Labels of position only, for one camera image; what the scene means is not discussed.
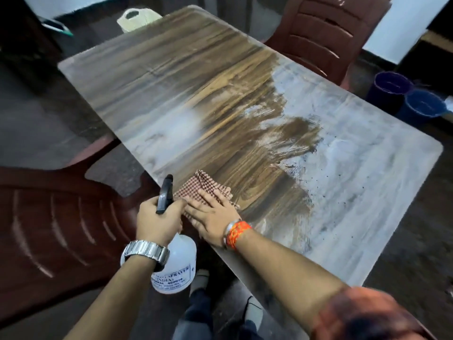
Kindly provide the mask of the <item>blue plastic bucket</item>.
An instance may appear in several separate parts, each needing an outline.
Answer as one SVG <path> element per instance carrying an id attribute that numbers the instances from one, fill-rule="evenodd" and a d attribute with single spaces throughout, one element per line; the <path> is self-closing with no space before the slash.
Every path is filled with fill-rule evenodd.
<path id="1" fill-rule="evenodd" d="M 395 117 L 412 127 L 419 128 L 448 112 L 445 102 L 432 92 L 414 89 L 404 96 Z"/>
<path id="2" fill-rule="evenodd" d="M 405 95 L 414 88 L 413 82 L 397 72 L 380 72 L 365 97 L 365 101 L 395 115 L 401 108 Z"/>

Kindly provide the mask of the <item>grey right shoe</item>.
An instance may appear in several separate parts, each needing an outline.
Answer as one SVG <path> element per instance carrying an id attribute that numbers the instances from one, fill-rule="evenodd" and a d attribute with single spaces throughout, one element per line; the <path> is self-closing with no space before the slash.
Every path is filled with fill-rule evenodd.
<path id="1" fill-rule="evenodd" d="M 245 307 L 244 325 L 257 332 L 262 324 L 263 316 L 263 307 L 254 296 L 250 296 Z"/>

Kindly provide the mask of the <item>white spray bottle black trigger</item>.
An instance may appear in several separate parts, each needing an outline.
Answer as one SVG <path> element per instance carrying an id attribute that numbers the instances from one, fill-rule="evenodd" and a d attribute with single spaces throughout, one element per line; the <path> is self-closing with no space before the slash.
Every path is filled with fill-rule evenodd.
<path id="1" fill-rule="evenodd" d="M 158 194 L 157 214 L 163 214 L 174 202 L 173 175 L 163 180 Z M 151 275 L 152 287 L 159 293 L 170 295 L 190 286 L 196 273 L 197 248 L 194 240 L 184 234 L 175 234 L 168 244 L 170 257 L 161 272 Z"/>

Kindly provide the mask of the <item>person's right forearm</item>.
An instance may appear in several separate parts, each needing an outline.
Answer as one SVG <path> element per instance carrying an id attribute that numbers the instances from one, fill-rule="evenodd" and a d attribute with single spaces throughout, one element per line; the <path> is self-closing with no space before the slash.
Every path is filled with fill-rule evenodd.
<path id="1" fill-rule="evenodd" d="M 319 264 L 254 229 L 239 237 L 235 250 L 256 270 L 307 334 L 312 332 L 322 307 L 347 287 Z"/>

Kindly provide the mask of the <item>red checkered cleaning cloth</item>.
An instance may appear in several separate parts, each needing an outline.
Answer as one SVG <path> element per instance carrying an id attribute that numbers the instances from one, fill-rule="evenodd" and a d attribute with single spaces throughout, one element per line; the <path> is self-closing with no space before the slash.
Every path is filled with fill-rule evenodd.
<path id="1" fill-rule="evenodd" d="M 173 193 L 173 199 L 179 200 L 181 198 L 189 197 L 193 200 L 199 201 L 203 205 L 209 205 L 207 201 L 198 193 L 200 189 L 220 202 L 218 197 L 214 194 L 214 190 L 219 190 L 219 192 L 226 199 L 228 199 L 229 203 L 234 206 L 236 210 L 240 210 L 241 208 L 237 203 L 233 202 L 231 188 L 216 182 L 203 170 L 197 170 L 185 183 L 183 183 L 183 185 Z"/>

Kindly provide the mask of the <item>grey left shoe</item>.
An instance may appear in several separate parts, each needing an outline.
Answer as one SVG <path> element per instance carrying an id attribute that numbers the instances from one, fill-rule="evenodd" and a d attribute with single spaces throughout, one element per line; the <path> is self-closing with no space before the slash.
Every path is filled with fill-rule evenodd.
<path id="1" fill-rule="evenodd" d="M 210 273 L 207 269 L 199 269 L 194 275 L 194 279 L 190 285 L 189 296 L 199 290 L 205 291 L 209 282 Z"/>

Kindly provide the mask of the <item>white board panel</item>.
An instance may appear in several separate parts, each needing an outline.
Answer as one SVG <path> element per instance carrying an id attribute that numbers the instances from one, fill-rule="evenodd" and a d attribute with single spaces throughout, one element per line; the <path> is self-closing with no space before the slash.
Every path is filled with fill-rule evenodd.
<path id="1" fill-rule="evenodd" d="M 391 0 L 363 49 L 399 64 L 449 0 Z"/>

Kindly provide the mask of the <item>teal plastic tool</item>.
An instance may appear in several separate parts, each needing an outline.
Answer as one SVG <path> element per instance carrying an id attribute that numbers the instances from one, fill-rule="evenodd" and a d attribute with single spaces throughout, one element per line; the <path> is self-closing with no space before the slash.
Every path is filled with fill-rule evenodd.
<path id="1" fill-rule="evenodd" d="M 73 37 L 73 33 L 70 31 L 70 29 L 64 25 L 63 23 L 57 21 L 57 20 L 52 20 L 52 19 L 47 19 L 41 16 L 37 16 L 38 20 L 40 21 L 41 25 L 49 30 L 52 30 L 57 33 L 61 33 L 70 37 Z"/>

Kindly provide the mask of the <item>silver metal wristwatch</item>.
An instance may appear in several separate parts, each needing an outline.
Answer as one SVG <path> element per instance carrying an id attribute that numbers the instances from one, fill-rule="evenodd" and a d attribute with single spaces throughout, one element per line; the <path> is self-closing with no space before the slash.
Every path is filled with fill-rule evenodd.
<path id="1" fill-rule="evenodd" d="M 170 250 L 165 247 L 146 240 L 131 241 L 126 245 L 120 258 L 120 266 L 131 256 L 143 256 L 156 262 L 154 272 L 161 272 L 170 257 Z"/>

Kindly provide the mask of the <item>grey shoe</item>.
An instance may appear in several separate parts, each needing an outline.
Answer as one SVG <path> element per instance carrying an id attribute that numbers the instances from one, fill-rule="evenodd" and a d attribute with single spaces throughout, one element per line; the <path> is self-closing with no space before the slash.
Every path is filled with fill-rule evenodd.
<path id="1" fill-rule="evenodd" d="M 210 273 L 207 269 L 199 269 L 194 275 L 194 279 L 190 285 L 189 296 L 199 290 L 205 291 L 209 282 Z"/>
<path id="2" fill-rule="evenodd" d="M 250 296 L 245 307 L 244 325 L 257 332 L 262 324 L 263 316 L 263 307 L 254 296 Z"/>

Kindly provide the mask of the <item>person's right hand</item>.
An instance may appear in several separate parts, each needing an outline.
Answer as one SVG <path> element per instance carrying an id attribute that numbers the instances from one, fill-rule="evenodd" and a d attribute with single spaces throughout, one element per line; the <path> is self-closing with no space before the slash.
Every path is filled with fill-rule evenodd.
<path id="1" fill-rule="evenodd" d="M 222 206 L 215 198 L 202 189 L 198 193 L 207 201 L 208 213 L 204 215 L 189 215 L 191 224 L 199 235 L 213 246 L 226 247 L 224 236 L 226 228 L 232 222 L 241 220 L 234 206 Z"/>

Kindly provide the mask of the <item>dark wooden cabinet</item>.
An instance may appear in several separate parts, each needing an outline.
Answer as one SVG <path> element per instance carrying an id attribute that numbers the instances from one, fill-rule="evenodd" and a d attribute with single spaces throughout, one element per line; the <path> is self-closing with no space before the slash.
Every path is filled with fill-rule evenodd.
<path id="1" fill-rule="evenodd" d="M 63 51 L 25 0 L 0 0 L 0 61 L 33 91 L 42 93 Z"/>

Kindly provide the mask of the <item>person's left forearm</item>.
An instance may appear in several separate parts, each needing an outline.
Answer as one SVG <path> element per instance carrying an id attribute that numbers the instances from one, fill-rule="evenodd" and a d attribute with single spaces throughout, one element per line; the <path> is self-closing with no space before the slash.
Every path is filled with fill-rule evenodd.
<path id="1" fill-rule="evenodd" d="M 63 340 L 128 340 L 155 266 L 144 256 L 126 260 Z"/>

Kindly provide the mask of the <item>person's left hand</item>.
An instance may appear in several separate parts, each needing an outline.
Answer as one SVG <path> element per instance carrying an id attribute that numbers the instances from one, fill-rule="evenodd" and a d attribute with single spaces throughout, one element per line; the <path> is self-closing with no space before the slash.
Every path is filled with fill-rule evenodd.
<path id="1" fill-rule="evenodd" d="M 182 232 L 182 228 L 166 227 L 166 211 L 157 214 L 158 196 L 142 202 L 137 215 L 136 240 L 155 242 L 158 245 L 167 247 L 173 240 L 175 234 Z"/>

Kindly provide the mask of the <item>orange thread wristband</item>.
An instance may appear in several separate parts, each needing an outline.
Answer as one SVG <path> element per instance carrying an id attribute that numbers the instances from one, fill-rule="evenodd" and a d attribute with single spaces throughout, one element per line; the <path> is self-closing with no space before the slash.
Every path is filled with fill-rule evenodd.
<path id="1" fill-rule="evenodd" d="M 229 249 L 235 250 L 237 240 L 245 231 L 249 229 L 252 229 L 252 226 L 246 221 L 238 220 L 229 224 L 226 228 L 224 236 L 225 246 Z"/>

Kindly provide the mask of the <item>orange checkered shirt sleeve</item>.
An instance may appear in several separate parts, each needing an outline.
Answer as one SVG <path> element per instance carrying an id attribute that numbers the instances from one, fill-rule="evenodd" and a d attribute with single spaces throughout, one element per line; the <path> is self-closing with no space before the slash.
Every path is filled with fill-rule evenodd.
<path id="1" fill-rule="evenodd" d="M 437 340 L 391 295 L 347 287 L 320 310 L 310 340 Z"/>

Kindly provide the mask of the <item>maroon plastic chair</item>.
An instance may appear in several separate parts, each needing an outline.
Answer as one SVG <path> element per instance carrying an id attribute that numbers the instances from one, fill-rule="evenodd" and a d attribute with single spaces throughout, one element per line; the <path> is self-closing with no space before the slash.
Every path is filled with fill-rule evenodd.
<path id="1" fill-rule="evenodd" d="M 144 172 L 122 197 L 85 177 L 121 144 L 106 135 L 67 166 L 0 166 L 0 328 L 106 284 L 134 240 L 141 202 L 160 186 Z"/>
<path id="2" fill-rule="evenodd" d="M 349 90 L 349 68 L 389 0 L 288 0 L 280 24 L 264 44 Z"/>

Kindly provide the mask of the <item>blue jeans legs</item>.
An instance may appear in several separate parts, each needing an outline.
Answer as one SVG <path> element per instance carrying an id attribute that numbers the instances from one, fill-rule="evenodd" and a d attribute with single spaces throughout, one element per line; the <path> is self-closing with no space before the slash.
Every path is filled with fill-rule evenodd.
<path id="1" fill-rule="evenodd" d="M 189 297 L 189 307 L 179 319 L 172 340 L 213 340 L 211 298 L 199 290 Z M 244 325 L 237 332 L 237 340 L 264 340 L 258 332 Z"/>

